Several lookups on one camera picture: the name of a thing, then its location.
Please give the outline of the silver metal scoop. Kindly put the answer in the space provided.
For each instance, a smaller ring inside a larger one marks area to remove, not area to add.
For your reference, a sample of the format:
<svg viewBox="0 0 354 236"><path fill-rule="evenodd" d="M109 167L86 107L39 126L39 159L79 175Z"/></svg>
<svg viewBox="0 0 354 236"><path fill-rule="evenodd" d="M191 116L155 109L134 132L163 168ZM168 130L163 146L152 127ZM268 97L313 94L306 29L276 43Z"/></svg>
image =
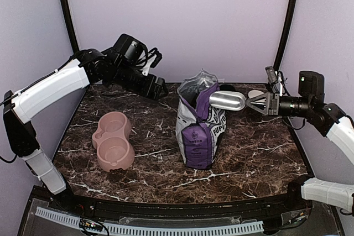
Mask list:
<svg viewBox="0 0 354 236"><path fill-rule="evenodd" d="M227 111L241 111L246 106L246 98L240 92L216 91L209 97L209 104Z"/></svg>

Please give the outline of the purple pet food bag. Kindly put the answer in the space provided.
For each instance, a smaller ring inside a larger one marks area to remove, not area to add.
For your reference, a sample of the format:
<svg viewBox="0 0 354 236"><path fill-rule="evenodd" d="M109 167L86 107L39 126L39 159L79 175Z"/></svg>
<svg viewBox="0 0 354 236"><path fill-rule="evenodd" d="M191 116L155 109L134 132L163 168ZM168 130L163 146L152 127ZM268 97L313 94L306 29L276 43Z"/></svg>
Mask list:
<svg viewBox="0 0 354 236"><path fill-rule="evenodd" d="M226 111L213 107L210 96L220 90L218 78L201 70L184 80L179 96L175 134L185 166L208 170L226 131Z"/></svg>

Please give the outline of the pink double pet bowl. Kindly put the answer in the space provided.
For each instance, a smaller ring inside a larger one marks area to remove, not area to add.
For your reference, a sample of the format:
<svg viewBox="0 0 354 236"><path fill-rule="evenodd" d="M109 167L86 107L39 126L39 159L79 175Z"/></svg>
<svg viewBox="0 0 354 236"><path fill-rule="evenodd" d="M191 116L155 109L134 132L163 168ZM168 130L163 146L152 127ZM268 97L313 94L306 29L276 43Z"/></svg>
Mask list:
<svg viewBox="0 0 354 236"><path fill-rule="evenodd" d="M109 112L98 121L92 135L97 161L102 170L126 170L134 162L135 151L129 142L131 123L121 112Z"/></svg>

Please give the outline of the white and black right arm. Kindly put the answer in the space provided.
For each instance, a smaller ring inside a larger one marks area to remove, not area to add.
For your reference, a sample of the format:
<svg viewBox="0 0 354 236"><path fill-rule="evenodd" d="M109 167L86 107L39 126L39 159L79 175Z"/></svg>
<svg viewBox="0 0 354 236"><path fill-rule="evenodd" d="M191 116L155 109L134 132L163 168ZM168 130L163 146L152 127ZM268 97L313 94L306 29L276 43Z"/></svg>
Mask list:
<svg viewBox="0 0 354 236"><path fill-rule="evenodd" d="M299 96L266 92L247 99L246 106L265 116L304 118L353 161L353 119L337 104L324 102L324 82L320 73L300 71ZM325 203L353 214L353 185L302 175L288 184L282 205L293 211L303 200Z"/></svg>

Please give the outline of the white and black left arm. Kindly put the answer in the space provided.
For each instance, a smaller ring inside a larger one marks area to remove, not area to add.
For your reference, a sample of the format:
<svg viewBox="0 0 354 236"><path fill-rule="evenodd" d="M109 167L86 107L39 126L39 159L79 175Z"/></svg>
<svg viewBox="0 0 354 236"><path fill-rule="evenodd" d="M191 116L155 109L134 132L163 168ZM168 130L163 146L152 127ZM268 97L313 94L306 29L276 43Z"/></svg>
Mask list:
<svg viewBox="0 0 354 236"><path fill-rule="evenodd" d="M22 158L65 211L78 207L69 185L41 148L32 119L67 95L102 82L118 84L145 98L159 100L168 94L165 80L150 73L163 58L134 37L122 34L104 50L80 50L66 63L17 92L8 91L1 102L3 123L12 152Z"/></svg>

